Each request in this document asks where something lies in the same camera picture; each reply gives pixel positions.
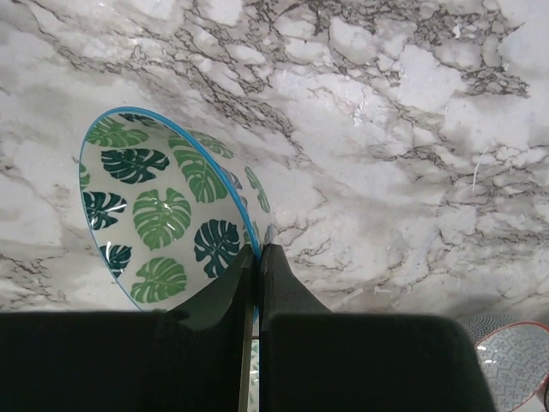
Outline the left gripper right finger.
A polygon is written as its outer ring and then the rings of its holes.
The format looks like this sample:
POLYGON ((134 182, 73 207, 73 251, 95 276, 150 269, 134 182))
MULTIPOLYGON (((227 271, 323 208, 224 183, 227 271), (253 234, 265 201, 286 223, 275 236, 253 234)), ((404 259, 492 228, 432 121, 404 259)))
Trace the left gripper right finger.
POLYGON ((275 244, 264 249, 259 281, 261 410, 494 410, 457 322, 331 312, 275 244))

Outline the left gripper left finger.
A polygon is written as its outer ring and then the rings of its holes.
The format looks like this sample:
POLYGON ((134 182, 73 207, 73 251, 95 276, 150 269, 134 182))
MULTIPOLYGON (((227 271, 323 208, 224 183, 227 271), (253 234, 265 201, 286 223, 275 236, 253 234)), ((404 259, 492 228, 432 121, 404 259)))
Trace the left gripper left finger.
POLYGON ((244 411, 255 258, 175 308, 5 312, 4 411, 244 411))

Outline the green leaf pattern bowl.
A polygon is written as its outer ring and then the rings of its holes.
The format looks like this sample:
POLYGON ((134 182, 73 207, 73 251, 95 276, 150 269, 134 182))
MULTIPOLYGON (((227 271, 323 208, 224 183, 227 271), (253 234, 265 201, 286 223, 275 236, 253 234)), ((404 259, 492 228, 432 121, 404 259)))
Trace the green leaf pattern bowl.
POLYGON ((142 311, 169 311, 220 278, 275 224, 260 179, 229 146, 139 107, 99 116, 80 152, 87 225, 114 280, 142 311))

